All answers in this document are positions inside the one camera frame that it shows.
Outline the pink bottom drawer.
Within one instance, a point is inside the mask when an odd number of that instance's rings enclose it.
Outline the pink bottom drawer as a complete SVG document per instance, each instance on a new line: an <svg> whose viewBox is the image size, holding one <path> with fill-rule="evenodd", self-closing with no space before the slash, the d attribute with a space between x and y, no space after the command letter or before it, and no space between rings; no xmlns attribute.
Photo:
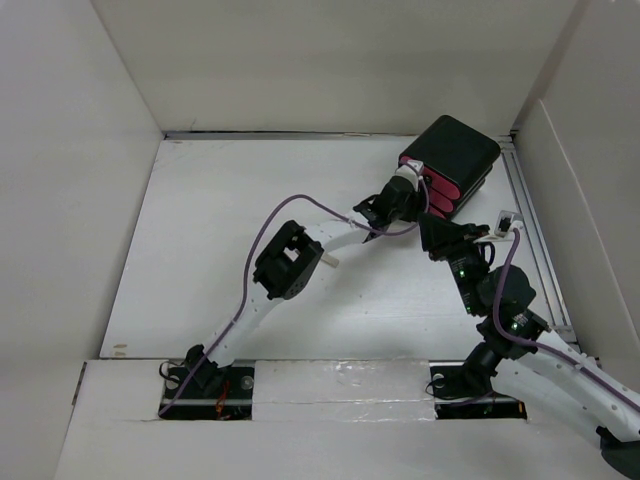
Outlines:
<svg viewBox="0 0 640 480"><path fill-rule="evenodd" d="M443 219L450 219L455 213L455 207L446 197L431 198L428 212Z"/></svg>

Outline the pink top drawer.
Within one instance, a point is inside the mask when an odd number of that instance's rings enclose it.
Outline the pink top drawer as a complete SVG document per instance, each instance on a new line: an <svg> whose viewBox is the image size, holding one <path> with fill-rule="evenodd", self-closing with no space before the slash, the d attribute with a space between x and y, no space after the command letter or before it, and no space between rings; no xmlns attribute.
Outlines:
<svg viewBox="0 0 640 480"><path fill-rule="evenodd" d="M401 156L399 159L399 164L404 165L407 163L411 163L412 165L420 164L422 166L421 173L424 176L428 176L431 178L431 187L439 193L443 194L445 197L451 200L457 200L462 196L460 188L455 183L450 181L443 174L438 173L426 163L413 159L409 156Z"/></svg>

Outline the black mini drawer cabinet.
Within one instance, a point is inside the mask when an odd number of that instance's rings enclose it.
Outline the black mini drawer cabinet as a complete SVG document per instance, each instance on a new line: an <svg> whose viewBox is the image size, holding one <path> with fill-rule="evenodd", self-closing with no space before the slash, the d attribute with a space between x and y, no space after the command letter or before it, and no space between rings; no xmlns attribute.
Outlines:
<svg viewBox="0 0 640 480"><path fill-rule="evenodd" d="M501 148L490 137L449 115L438 117L399 155L422 161L455 183L462 196L452 200L452 219L484 184Z"/></svg>

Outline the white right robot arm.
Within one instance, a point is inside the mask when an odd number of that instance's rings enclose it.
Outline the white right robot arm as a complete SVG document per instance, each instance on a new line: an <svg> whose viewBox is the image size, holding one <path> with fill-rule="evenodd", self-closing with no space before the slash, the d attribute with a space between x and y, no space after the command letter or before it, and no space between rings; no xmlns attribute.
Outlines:
<svg viewBox="0 0 640 480"><path fill-rule="evenodd" d="M530 307L536 292L513 259L522 223L503 213L495 233L422 213L421 245L452 273L465 311L480 318L480 343L463 363L435 374L428 393L452 406L504 395L545 410L594 444L628 479L639 476L639 394L569 345Z"/></svg>

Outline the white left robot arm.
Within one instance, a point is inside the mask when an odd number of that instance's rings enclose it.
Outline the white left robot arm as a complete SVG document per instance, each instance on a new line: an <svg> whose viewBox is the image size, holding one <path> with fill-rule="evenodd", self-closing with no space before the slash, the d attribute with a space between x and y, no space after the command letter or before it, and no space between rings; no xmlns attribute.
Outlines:
<svg viewBox="0 0 640 480"><path fill-rule="evenodd" d="M326 222L304 227L285 222L262 251L259 243L267 227L288 204L306 201L332 216ZM222 387L225 370L238 356L243 341L279 304L293 299L309 283L323 255L380 237L397 237L417 227L417 215L429 205L422 176L410 180L394 175L383 190L341 214L306 194L292 195L269 214L250 247L242 280L242 296L236 313L205 344L186 354L183 381L201 396L212 396Z"/></svg>

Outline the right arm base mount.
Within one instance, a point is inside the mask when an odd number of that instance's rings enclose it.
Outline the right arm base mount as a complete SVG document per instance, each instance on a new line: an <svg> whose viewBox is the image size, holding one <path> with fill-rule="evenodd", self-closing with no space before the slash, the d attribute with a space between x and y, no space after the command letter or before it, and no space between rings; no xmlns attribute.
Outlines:
<svg viewBox="0 0 640 480"><path fill-rule="evenodd" d="M527 420L525 404L461 378L460 361L429 363L425 392L434 400L437 420Z"/></svg>

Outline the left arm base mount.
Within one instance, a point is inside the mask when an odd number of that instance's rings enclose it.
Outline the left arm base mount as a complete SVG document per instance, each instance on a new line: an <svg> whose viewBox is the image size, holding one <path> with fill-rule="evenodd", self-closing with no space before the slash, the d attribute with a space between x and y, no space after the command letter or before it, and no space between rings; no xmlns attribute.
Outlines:
<svg viewBox="0 0 640 480"><path fill-rule="evenodd" d="M158 417L175 421L244 421L252 417L255 362L240 361L226 367L205 360L188 380L190 368L203 356L196 345L182 361L165 360L158 373L163 391Z"/></svg>

